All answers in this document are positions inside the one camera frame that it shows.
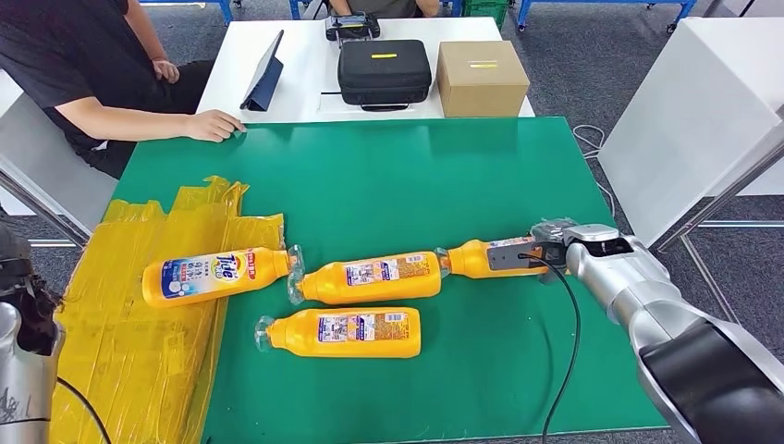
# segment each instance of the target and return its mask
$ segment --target green mat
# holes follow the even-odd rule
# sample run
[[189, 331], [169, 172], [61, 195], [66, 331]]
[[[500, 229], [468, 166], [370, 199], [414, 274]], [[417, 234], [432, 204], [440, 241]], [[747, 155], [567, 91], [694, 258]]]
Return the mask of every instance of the green mat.
[[[140, 144], [116, 197], [170, 204], [217, 174], [251, 184], [243, 215], [286, 215], [308, 271], [338, 260], [520, 236], [542, 217], [612, 224], [563, 118], [440, 119], [255, 126], [221, 144]], [[664, 426], [639, 388], [620, 327], [569, 281], [582, 310], [575, 372], [551, 432]], [[560, 284], [447, 277], [408, 360], [259, 353], [260, 315], [288, 302], [285, 280], [232, 296], [204, 441], [347, 443], [541, 432], [574, 329]]]

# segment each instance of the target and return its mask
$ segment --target blue table frame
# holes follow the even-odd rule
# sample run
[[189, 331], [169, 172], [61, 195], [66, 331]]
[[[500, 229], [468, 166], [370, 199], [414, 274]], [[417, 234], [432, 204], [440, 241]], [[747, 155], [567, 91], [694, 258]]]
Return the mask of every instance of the blue table frame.
[[[139, 0], [139, 3], [193, 3], [194, 0]], [[217, 3], [221, 6], [221, 11], [223, 12], [223, 22], [226, 26], [231, 23], [233, 19], [231, 17], [231, 6], [230, 3], [232, 0], [199, 0], [203, 3]], [[242, 5], [242, 0], [234, 0], [234, 3], [237, 6]]]
[[525, 31], [525, 16], [528, 15], [528, 10], [531, 8], [531, 3], [533, 2], [548, 2], [548, 3], [645, 3], [647, 4], [648, 9], [653, 7], [658, 3], [674, 3], [676, 5], [680, 5], [680, 14], [675, 17], [675, 21], [667, 25], [667, 33], [672, 33], [675, 31], [675, 28], [678, 26], [678, 22], [680, 19], [689, 15], [689, 12], [694, 7], [694, 4], [697, 3], [697, 0], [657, 0], [656, 2], [651, 2], [651, 0], [522, 0], [522, 4], [520, 6], [520, 13], [517, 16], [517, 27], [518, 31]]
[[[314, 2], [321, 2], [323, 0], [288, 0], [288, 7], [291, 8], [291, 18], [295, 20], [300, 19], [300, 3], [302, 3], [305, 8], [308, 5]], [[463, 1], [462, 0], [445, 0], [441, 2], [441, 5], [446, 6], [448, 4], [452, 4], [452, 17], [460, 17], [462, 15], [462, 8], [463, 8]]]

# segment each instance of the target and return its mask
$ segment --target white table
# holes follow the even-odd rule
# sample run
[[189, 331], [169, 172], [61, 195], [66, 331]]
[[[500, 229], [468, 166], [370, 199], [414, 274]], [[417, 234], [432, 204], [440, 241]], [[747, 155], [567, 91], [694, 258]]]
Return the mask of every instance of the white table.
[[[450, 41], [501, 40], [492, 18], [402, 18], [379, 20], [382, 40], [416, 39], [424, 43], [434, 83], [427, 99], [403, 111], [370, 113], [346, 105], [335, 93], [337, 85], [337, 43], [325, 38], [322, 20], [233, 21], [207, 81], [199, 112], [219, 109], [244, 123], [326, 122], [339, 120], [440, 118], [444, 116], [435, 87], [438, 44]], [[270, 110], [240, 110], [256, 66], [273, 38], [284, 30], [277, 58], [283, 72]], [[528, 98], [521, 117], [533, 117]]]
[[[781, 42], [784, 18], [678, 26], [598, 156], [644, 244], [784, 141]], [[784, 162], [741, 194], [784, 194]]]

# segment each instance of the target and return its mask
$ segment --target yellow bottle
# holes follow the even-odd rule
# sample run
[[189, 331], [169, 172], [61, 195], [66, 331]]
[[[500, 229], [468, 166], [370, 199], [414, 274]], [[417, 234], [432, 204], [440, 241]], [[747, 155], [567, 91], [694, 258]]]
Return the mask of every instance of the yellow bottle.
[[262, 289], [289, 272], [301, 275], [302, 266], [299, 245], [172, 259], [144, 269], [141, 293], [153, 307], [174, 307]]
[[302, 310], [286, 319], [262, 316], [256, 346], [299, 356], [411, 358], [421, 348], [419, 312], [408, 307]]
[[[492, 242], [482, 242], [481, 240], [469, 240], [458, 248], [444, 251], [438, 249], [440, 265], [455, 275], [463, 275], [468, 278], [502, 278], [504, 276], [529, 276], [541, 275], [547, 272], [545, 265], [532, 268], [513, 268], [508, 270], [490, 269], [490, 261], [487, 257], [487, 250], [494, 247], [505, 247], [508, 245], [518, 245], [534, 242], [533, 237], [512, 238], [504, 240], [494, 240]], [[542, 249], [535, 247], [531, 254], [541, 256]]]
[[425, 298], [441, 290], [441, 268], [433, 252], [333, 262], [307, 275], [288, 276], [288, 298], [345, 304]]

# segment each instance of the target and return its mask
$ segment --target yellow plastic bag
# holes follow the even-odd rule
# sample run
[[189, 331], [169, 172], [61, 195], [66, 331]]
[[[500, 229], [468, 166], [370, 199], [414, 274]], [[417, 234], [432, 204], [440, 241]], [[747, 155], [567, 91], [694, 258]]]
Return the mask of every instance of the yellow plastic bag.
[[[227, 300], [154, 309], [141, 273], [156, 260], [264, 246], [285, 248], [283, 216], [239, 217], [247, 185], [208, 178], [158, 202], [113, 201], [93, 233], [57, 316], [66, 329], [58, 374], [81, 391], [117, 443], [201, 439]], [[90, 415], [58, 388], [54, 443], [99, 443]]]

